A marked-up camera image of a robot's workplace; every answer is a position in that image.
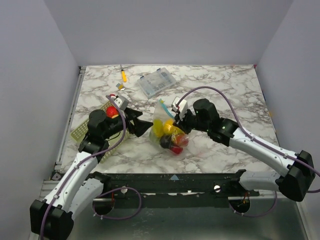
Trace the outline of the clear zip top bag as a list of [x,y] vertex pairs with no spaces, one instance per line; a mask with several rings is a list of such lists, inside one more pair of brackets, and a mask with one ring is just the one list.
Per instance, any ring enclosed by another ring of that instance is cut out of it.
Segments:
[[174,126],[174,116],[161,98],[155,106],[152,122],[149,139],[153,145],[173,155],[180,155],[188,146],[189,138],[184,131]]

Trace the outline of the orange toy fruit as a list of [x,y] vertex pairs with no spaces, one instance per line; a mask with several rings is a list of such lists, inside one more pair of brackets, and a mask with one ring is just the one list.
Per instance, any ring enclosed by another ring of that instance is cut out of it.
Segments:
[[164,124],[163,124],[163,132],[166,135],[171,135],[174,131],[174,120],[173,119],[168,119]]

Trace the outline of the red toy apple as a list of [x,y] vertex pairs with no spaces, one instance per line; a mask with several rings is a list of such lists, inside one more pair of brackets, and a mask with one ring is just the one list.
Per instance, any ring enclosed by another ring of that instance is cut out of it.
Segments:
[[183,148],[180,147],[180,146],[178,146],[178,145],[172,145],[172,146],[169,148],[169,150],[170,150],[173,154],[179,155],[179,154],[182,153]]

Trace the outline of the dark purple toy fruit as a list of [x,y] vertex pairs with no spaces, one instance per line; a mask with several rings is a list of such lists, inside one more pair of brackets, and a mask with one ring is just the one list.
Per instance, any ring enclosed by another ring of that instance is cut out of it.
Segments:
[[159,144],[164,149],[170,149],[172,147],[172,136],[171,135],[163,135],[160,140]]

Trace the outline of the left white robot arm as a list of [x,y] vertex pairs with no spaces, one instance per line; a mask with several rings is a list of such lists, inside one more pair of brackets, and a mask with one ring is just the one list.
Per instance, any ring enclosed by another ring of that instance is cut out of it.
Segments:
[[108,117],[101,109],[89,114],[88,130],[71,167],[43,200],[35,200],[30,206],[33,233],[42,240],[66,240],[76,216],[95,197],[110,194],[110,178],[91,171],[106,152],[123,141],[126,133],[140,137],[153,126],[152,122],[139,119],[142,114],[128,107],[115,117]]

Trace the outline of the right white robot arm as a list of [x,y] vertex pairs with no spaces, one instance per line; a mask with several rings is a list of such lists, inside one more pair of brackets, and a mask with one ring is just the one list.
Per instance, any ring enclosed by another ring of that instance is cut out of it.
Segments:
[[315,179],[310,153],[295,153],[263,140],[239,123],[220,117],[215,105],[206,98],[195,101],[191,111],[186,100],[176,97],[171,109],[176,114],[175,126],[186,134],[192,130],[205,132],[214,142],[240,150],[272,168],[271,172],[245,170],[230,183],[234,195],[241,196],[247,190],[269,190],[295,202],[305,198]]

